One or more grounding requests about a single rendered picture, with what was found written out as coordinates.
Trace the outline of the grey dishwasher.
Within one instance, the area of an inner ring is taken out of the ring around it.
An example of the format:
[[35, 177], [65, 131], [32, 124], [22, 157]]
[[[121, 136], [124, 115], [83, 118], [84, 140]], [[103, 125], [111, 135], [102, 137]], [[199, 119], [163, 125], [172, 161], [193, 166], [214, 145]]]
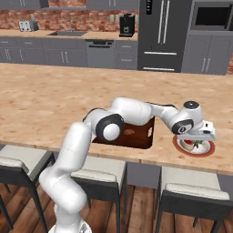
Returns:
[[89, 67], [115, 67], [115, 46], [113, 40], [87, 39], [86, 53]]

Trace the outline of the built-in black microwave oven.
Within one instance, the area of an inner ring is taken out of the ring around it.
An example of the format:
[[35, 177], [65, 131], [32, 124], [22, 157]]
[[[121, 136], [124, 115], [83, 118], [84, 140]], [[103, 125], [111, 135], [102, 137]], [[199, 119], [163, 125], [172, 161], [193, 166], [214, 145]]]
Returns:
[[204, 31], [233, 31], [233, 0], [195, 2], [190, 28]]

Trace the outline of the dark grey fridge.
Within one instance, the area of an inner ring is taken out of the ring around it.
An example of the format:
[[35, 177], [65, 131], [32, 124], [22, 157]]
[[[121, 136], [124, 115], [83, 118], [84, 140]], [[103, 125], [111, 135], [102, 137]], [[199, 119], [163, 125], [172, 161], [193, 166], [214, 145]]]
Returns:
[[192, 0], [140, 0], [137, 69], [181, 72]]

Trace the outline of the silver toaster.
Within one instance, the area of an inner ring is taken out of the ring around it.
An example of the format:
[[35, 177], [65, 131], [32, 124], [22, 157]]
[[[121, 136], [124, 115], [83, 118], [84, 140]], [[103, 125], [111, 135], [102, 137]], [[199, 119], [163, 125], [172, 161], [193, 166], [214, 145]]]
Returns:
[[21, 32], [33, 32], [38, 30], [38, 24], [35, 20], [20, 20], [18, 24]]

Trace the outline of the grey drawer stack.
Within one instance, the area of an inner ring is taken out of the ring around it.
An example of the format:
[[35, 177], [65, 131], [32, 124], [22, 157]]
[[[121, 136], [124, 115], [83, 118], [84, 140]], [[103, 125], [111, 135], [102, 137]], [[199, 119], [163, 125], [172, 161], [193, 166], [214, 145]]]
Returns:
[[116, 41], [116, 68], [119, 69], [137, 68], [137, 41], [131, 41], [131, 40]]

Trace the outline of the black coffee machine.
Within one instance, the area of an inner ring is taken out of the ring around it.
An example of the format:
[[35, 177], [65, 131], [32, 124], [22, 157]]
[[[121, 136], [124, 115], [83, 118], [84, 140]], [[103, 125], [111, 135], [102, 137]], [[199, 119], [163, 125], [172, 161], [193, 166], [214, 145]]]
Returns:
[[135, 16], [124, 14], [119, 17], [120, 37], [132, 37], [135, 33]]

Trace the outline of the dark brown wooden tray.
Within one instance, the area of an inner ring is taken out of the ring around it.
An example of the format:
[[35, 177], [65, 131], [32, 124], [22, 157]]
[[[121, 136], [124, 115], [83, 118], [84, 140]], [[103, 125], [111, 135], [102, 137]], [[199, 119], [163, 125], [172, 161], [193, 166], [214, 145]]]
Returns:
[[95, 138], [94, 143], [148, 149], [152, 146], [153, 142], [154, 124], [154, 117], [151, 117], [150, 120], [143, 126], [135, 126], [125, 123], [124, 130], [116, 140], [104, 141], [99, 138]]

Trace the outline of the grey tall cupboard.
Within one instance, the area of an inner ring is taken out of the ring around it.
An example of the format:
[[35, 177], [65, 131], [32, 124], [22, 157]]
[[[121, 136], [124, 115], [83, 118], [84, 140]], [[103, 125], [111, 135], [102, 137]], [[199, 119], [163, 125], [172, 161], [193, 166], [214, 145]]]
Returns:
[[233, 36], [188, 35], [182, 73], [225, 75], [233, 52]]

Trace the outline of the grey base cupboard run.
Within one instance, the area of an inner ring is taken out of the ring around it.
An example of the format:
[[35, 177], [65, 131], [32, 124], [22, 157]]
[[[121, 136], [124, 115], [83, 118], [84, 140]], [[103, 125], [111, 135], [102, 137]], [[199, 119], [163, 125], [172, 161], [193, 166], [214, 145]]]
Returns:
[[0, 62], [86, 67], [86, 43], [82, 39], [0, 36]]

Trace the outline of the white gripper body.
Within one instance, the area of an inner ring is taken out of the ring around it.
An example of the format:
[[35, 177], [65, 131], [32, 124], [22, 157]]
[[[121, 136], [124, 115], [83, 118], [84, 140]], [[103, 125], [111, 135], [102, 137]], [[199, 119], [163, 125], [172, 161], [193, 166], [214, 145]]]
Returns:
[[217, 139], [216, 132], [210, 132], [207, 130], [204, 130], [201, 132], [200, 135], [191, 135], [191, 134], [183, 134], [178, 135], [178, 139], [184, 139], [184, 140], [198, 140], [198, 141], [215, 141]]

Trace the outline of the grey cushioned bar stool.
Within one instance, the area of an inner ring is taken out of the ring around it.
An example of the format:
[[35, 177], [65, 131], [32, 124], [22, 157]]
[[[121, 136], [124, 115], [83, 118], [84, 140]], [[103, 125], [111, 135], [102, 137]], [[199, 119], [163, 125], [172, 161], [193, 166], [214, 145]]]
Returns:
[[35, 183], [47, 165], [55, 162], [54, 153], [43, 149], [10, 145], [0, 149], [0, 183], [28, 188], [45, 233], [48, 229]]
[[194, 217], [193, 227], [200, 218], [213, 220], [210, 233], [219, 227], [233, 209], [228, 192], [221, 189], [218, 175], [196, 170], [161, 167], [153, 218], [159, 232], [164, 212]]
[[124, 160], [87, 156], [83, 167], [71, 178], [91, 199], [116, 204], [116, 233], [120, 233], [120, 196], [124, 194], [124, 214], [127, 213], [127, 162]]

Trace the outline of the white plate with red rim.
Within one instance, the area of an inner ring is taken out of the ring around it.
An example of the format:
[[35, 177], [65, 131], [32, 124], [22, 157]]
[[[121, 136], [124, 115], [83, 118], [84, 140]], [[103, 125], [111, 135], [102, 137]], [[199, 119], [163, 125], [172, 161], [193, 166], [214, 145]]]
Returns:
[[198, 148], [194, 145], [187, 145], [184, 139], [178, 139], [177, 136], [173, 137], [174, 147], [181, 153], [191, 157], [208, 157], [215, 152], [215, 144], [212, 141], [203, 141]]

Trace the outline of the steel sink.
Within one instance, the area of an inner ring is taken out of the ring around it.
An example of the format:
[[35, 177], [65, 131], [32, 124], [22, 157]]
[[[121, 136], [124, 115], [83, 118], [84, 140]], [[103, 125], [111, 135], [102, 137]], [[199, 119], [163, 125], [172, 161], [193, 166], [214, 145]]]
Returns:
[[82, 36], [85, 35], [87, 31], [55, 31], [48, 35], [59, 35], [59, 36]]

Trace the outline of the grey wall cupboard run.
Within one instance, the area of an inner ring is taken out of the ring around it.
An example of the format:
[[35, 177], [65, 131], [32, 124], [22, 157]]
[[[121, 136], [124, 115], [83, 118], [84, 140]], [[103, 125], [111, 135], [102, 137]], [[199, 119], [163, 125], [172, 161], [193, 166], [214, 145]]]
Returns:
[[87, 10], [137, 10], [139, 0], [86, 0]]
[[0, 0], [0, 10], [37, 10], [47, 7], [48, 0]]

